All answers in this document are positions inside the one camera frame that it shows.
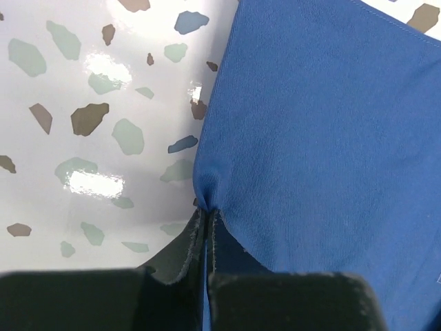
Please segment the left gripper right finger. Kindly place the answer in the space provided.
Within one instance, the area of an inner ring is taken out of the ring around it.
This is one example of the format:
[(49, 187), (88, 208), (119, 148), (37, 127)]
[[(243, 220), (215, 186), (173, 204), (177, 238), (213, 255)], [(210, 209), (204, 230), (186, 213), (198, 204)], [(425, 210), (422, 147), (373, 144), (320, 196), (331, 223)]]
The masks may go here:
[(220, 210), (207, 225), (212, 330), (387, 329), (373, 290), (358, 275), (272, 272), (229, 233)]

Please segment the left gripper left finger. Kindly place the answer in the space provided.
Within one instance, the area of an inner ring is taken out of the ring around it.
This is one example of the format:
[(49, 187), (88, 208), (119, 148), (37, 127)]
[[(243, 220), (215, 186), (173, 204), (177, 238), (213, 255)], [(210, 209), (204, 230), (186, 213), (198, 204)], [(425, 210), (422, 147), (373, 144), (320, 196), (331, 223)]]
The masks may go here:
[(1, 329), (201, 330), (205, 220), (136, 268), (1, 274)]

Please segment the blue surgical cloth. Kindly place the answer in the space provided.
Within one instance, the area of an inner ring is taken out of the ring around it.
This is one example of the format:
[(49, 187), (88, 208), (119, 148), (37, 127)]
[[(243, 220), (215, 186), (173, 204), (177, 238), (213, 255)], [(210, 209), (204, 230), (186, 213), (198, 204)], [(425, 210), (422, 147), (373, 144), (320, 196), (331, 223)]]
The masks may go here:
[(194, 164), (274, 272), (354, 272), (440, 323), (440, 2), (241, 1)]

